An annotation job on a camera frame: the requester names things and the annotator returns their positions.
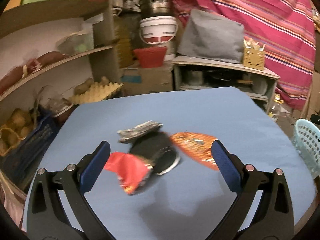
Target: red plastic basket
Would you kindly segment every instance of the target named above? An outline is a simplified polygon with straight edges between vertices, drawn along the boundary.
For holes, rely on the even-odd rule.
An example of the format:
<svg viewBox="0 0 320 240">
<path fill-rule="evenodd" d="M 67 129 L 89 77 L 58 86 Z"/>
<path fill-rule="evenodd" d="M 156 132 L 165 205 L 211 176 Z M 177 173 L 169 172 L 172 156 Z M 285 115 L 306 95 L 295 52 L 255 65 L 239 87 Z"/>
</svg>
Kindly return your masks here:
<svg viewBox="0 0 320 240">
<path fill-rule="evenodd" d="M 164 56 L 167 52 L 167 47 L 151 47 L 146 49 L 135 49 L 133 50 L 137 56 L 141 67 L 153 68 L 161 67 Z"/>
</svg>

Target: potato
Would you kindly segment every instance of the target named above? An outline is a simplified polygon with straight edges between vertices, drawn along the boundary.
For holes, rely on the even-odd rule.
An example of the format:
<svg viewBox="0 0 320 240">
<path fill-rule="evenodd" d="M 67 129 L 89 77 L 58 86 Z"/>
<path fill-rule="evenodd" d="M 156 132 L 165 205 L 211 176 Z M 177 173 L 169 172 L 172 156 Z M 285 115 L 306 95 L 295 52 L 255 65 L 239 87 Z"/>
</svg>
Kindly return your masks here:
<svg viewBox="0 0 320 240">
<path fill-rule="evenodd" d="M 90 87 L 93 84 L 93 78 L 88 78 L 84 84 L 86 84 L 88 87 Z"/>
<path fill-rule="evenodd" d="M 26 125 L 29 125 L 32 123 L 31 114 L 27 111 L 22 111 L 23 117 L 26 119 Z"/>
<path fill-rule="evenodd" d="M 17 144 L 17 142 L 19 141 L 18 136 L 16 134 L 14 134 L 13 132 L 11 132 L 8 136 L 8 143 L 10 146 L 14 146 Z"/>
<path fill-rule="evenodd" d="M 0 156 L 4 157 L 5 156 L 4 154 L 7 152 L 7 150 L 8 150 L 7 144 L 5 143 L 4 140 L 0 138 Z"/>
<path fill-rule="evenodd" d="M 24 127 L 27 124 L 27 120 L 24 117 L 24 112 L 17 108 L 13 111 L 11 120 L 18 127 Z"/>
<path fill-rule="evenodd" d="M 83 84 L 77 85 L 75 87 L 75 89 L 73 90 L 73 94 L 74 95 L 81 95 L 81 94 L 85 93 L 88 89 L 89 89 L 89 87 L 85 83 L 83 83 Z"/>
<path fill-rule="evenodd" d="M 17 128 L 16 130 L 14 130 L 19 136 L 20 136 L 20 133 L 21 133 L 21 130 L 22 130 L 23 127 L 19 127 Z"/>
<path fill-rule="evenodd" d="M 32 132 L 32 130 L 33 130 L 33 126 L 32 126 L 32 125 L 31 125 L 31 126 L 29 125 L 29 126 L 23 127 L 23 128 L 21 129 L 21 132 L 20 132 L 20 137 L 21 137 L 21 138 L 27 137 L 28 134 Z"/>
<path fill-rule="evenodd" d="M 6 128 L 10 128 L 12 130 L 16 130 L 17 125 L 14 124 L 11 119 L 9 119 L 7 122 L 5 122 L 5 124 L 2 127 L 6 127 Z"/>
<path fill-rule="evenodd" d="M 8 144 L 8 137 L 12 132 L 7 129 L 2 129 L 0 132 L 0 138 Z"/>
<path fill-rule="evenodd" d="M 103 77 L 101 78 L 100 85 L 102 85 L 102 86 L 107 86 L 108 84 L 109 84 L 109 80 L 108 80 L 105 76 L 103 76 Z"/>
</svg>

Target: cooking pot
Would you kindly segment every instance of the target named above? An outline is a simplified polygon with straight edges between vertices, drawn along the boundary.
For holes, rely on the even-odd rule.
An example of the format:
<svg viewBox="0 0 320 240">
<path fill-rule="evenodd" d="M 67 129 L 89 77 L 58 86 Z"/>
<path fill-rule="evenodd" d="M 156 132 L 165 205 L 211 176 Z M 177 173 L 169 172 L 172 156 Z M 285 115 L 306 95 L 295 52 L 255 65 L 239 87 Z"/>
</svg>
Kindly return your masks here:
<svg viewBox="0 0 320 240">
<path fill-rule="evenodd" d="M 203 86 L 204 73 L 202 70 L 187 70 L 185 82 L 191 86 Z"/>
<path fill-rule="evenodd" d="M 172 0 L 140 0 L 142 19 L 156 16 L 173 16 Z"/>
</svg>

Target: light blue plastic basket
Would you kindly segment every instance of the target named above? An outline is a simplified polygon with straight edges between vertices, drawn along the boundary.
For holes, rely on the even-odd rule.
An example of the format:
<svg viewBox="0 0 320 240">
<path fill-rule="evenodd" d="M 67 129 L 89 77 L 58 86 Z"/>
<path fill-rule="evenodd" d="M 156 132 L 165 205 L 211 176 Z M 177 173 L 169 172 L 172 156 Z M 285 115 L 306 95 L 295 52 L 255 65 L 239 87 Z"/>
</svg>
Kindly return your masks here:
<svg viewBox="0 0 320 240">
<path fill-rule="evenodd" d="M 308 166 L 313 178 L 320 174 L 320 130 L 313 123 L 299 119 L 295 123 L 292 143 Z"/>
</svg>

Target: stacked pots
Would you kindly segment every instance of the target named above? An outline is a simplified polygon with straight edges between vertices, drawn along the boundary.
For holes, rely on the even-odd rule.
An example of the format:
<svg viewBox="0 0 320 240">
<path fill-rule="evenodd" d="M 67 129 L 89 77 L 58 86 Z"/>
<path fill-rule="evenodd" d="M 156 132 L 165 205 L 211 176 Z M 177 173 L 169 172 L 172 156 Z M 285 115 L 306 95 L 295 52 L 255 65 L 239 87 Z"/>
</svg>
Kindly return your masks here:
<svg viewBox="0 0 320 240">
<path fill-rule="evenodd" d="M 178 30 L 172 0 L 140 0 L 140 38 L 145 47 L 167 47 L 164 60 L 175 58 L 174 37 Z"/>
</svg>

